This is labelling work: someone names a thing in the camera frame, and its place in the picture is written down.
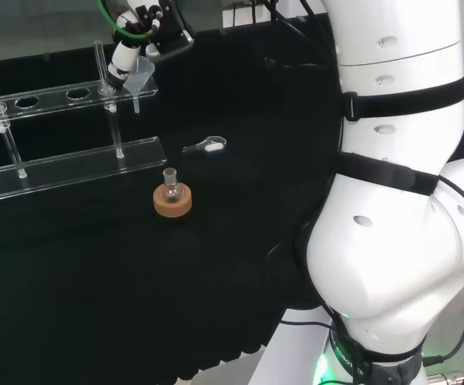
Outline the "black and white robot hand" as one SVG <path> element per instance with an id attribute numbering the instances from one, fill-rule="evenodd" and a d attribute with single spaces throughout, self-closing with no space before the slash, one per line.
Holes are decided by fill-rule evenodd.
<path id="1" fill-rule="evenodd" d="M 115 89 L 124 86 L 139 57 L 157 63 L 193 45 L 175 1 L 99 1 L 98 6 L 112 27 L 115 50 L 108 64 L 107 83 Z"/>

